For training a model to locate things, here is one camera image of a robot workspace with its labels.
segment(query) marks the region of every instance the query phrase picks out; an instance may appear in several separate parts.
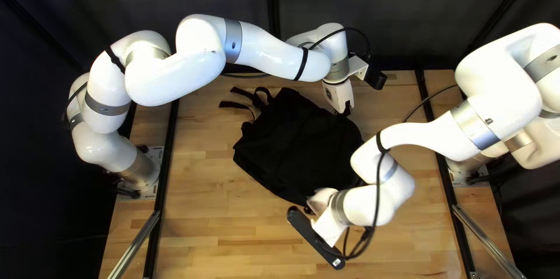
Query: metal frame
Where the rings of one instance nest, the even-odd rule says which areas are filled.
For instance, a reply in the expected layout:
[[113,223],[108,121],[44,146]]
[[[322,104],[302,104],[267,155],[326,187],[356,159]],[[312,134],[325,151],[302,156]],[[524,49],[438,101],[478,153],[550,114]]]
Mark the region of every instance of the metal frame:
[[506,255],[494,244],[494,242],[486,235],[484,231],[474,222],[469,215],[461,209],[458,205],[453,205],[453,214],[464,224],[469,230],[477,237],[477,239],[482,243],[486,251],[492,256],[492,258],[500,265],[500,267],[512,278],[514,279],[527,279],[521,271],[514,264],[512,264]]

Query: white robot link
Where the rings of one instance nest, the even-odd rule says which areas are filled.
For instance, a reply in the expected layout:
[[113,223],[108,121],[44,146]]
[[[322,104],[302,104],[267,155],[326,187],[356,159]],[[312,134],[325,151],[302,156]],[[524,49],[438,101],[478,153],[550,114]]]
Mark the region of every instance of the white robot link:
[[[312,40],[316,42],[339,28],[342,26],[331,23],[306,34],[317,32]],[[108,52],[114,59],[107,51],[101,53],[69,93],[72,96],[87,82],[66,111],[78,155],[118,174],[130,189],[147,189],[158,177],[157,162],[147,160],[116,132],[131,101],[143,106],[171,102],[212,82],[226,63],[305,82],[337,74],[339,68],[348,74],[351,69],[368,67],[357,56],[348,59],[345,32],[326,39],[316,50],[307,50],[282,42],[255,25],[210,15],[185,17],[178,25],[175,43],[177,53],[172,55],[162,35],[152,31],[130,34],[110,46]]]

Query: black cable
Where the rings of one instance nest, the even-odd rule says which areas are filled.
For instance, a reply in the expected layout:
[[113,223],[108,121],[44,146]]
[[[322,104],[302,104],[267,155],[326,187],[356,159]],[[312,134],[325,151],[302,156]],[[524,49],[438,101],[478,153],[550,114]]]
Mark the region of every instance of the black cable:
[[413,114],[415,111],[417,111],[417,110],[420,108],[420,106],[424,105],[424,103],[426,103],[427,101],[429,101],[430,98],[432,98],[432,97],[438,95],[439,93],[445,91],[446,89],[451,89],[452,87],[456,87],[456,86],[457,86],[457,83],[450,84],[450,85],[448,85],[448,86],[446,86],[446,87],[440,88],[439,90],[436,91],[436,93],[434,93],[434,94],[432,94],[432,95],[426,97],[422,102],[420,102],[420,104],[416,105],[415,108],[413,108],[411,111],[408,112],[408,114],[406,114],[406,116],[402,119],[402,122],[403,122],[403,123],[406,123],[407,120],[412,116],[412,114]]
[[270,76],[270,74],[259,74],[259,75],[237,75],[237,74],[229,74],[229,73],[220,73],[220,75],[227,76],[228,78],[236,78],[236,79],[258,79],[258,78],[265,78]]
[[342,246],[342,254],[346,255],[346,243],[348,242],[348,234],[350,233],[350,227],[346,228],[346,234],[344,235],[344,245]]
[[74,98],[78,95],[78,93],[80,93],[86,86],[87,86],[88,82],[86,81],[85,83],[82,84],[82,86],[80,86],[75,92],[74,94],[72,94],[72,96],[70,96],[70,98],[68,99],[68,102],[66,102],[66,106],[64,107],[64,113],[62,114],[62,123],[66,126],[64,126],[64,128],[68,128],[70,129],[70,127],[68,126],[68,113],[66,112],[66,110],[68,109],[68,106],[70,105],[70,103],[72,103],[72,101],[74,100]]
[[87,86],[88,82],[83,83],[82,86],[80,86],[75,92],[74,94],[72,94],[72,96],[70,96],[70,98],[68,99],[68,103],[66,104],[66,108],[68,108],[68,106],[70,105],[70,103],[72,103],[72,100],[74,100],[74,97],[76,97],[78,95],[78,93],[80,93],[82,91],[83,88],[85,88]]
[[[382,165],[382,161],[383,161],[383,157],[385,157],[387,153],[383,152],[381,154],[381,156],[379,157],[379,161],[377,161],[377,174],[376,174],[376,182],[381,181],[381,165]],[[366,249],[368,248],[368,246],[371,243],[371,239],[374,237],[374,233],[375,233],[375,225],[377,224],[377,215],[379,213],[379,203],[380,203],[380,190],[381,190],[381,184],[376,184],[376,195],[375,195],[375,214],[374,214],[374,223],[373,225],[366,229],[366,231],[364,231],[362,233],[362,237],[360,238],[360,240],[354,245],[354,248],[352,249],[352,251],[350,252],[349,255],[345,254],[346,251],[346,240],[347,240],[347,233],[344,239],[344,247],[343,247],[343,253],[339,254],[335,251],[333,251],[331,249],[331,247],[325,247],[325,246],[320,246],[323,250],[325,250],[326,252],[328,252],[329,254],[336,256],[338,258],[344,258],[345,260],[350,260],[353,258],[357,258],[359,257],[361,254],[363,254]]]
[[354,27],[344,27],[344,28],[338,29],[338,30],[336,30],[336,31],[334,31],[334,32],[332,32],[332,33],[330,33],[330,34],[328,34],[327,36],[323,37],[322,39],[319,39],[318,41],[316,41],[311,47],[309,47],[309,50],[313,50],[313,48],[317,47],[320,43],[324,42],[326,39],[328,39],[328,38],[330,38],[331,36],[336,35],[336,34],[338,34],[338,33],[340,33],[340,32],[344,32],[344,31],[354,31],[354,32],[357,32],[358,34],[360,34],[360,35],[364,38],[364,40],[366,41],[366,44],[367,44],[367,49],[366,49],[366,52],[363,53],[362,56],[363,56],[364,58],[368,58],[368,57],[369,57],[369,54],[371,53],[371,44],[370,44],[370,40],[368,39],[368,37],[367,37],[362,31],[360,31],[359,29],[354,28]]

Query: backpack strap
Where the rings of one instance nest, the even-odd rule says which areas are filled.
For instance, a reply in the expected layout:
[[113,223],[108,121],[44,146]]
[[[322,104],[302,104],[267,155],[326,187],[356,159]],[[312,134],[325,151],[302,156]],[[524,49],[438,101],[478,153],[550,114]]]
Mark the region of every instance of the backpack strap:
[[265,87],[258,87],[255,89],[255,95],[256,97],[258,97],[258,95],[256,94],[257,92],[264,92],[267,95],[267,102],[270,104],[270,102],[272,102],[272,100],[274,99],[274,97],[272,97],[272,95],[270,94],[270,91],[265,88]]
[[248,111],[251,112],[251,115],[253,116],[253,121],[255,121],[255,114],[253,113],[253,111],[247,105],[243,105],[243,104],[239,104],[239,103],[235,103],[235,102],[229,102],[229,101],[221,101],[220,105],[218,107],[219,108],[229,107],[229,108],[232,108],[232,109],[248,110]]
[[255,105],[256,108],[258,109],[262,109],[264,106],[266,106],[259,98],[259,96],[257,96],[256,94],[247,92],[246,90],[240,89],[238,87],[233,87],[232,89],[230,89],[231,93],[237,93],[239,95],[245,96],[248,99],[251,100],[251,102],[253,102],[253,105]]

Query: black fabric wall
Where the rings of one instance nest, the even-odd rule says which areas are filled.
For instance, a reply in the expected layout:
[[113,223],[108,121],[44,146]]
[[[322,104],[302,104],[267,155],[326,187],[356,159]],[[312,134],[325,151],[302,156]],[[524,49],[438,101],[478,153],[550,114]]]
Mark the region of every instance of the black fabric wall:
[[[16,1],[55,44],[22,19],[21,11],[4,3],[1,87],[4,98],[10,99],[10,113],[4,114],[2,125],[9,129],[4,137],[10,144],[3,146],[2,153],[7,156],[5,177],[10,188],[2,194],[1,208],[9,223],[0,239],[0,259],[11,267],[2,265],[0,271],[13,269],[9,277],[96,277],[114,197],[108,178],[77,158],[69,135],[58,125],[72,81],[89,70],[108,44],[131,32],[151,29],[173,46],[176,26],[189,14],[217,15],[268,29],[267,2]],[[453,68],[501,1],[280,0],[281,37],[339,22],[368,35],[377,68]],[[538,22],[558,26],[559,6],[559,0],[519,0],[488,39]],[[362,43],[349,34],[349,46],[359,51]],[[502,188],[504,198],[525,192],[517,185]]]
[[78,71],[5,0],[0,15],[0,274],[94,278],[114,195],[108,176],[77,157],[60,124]]

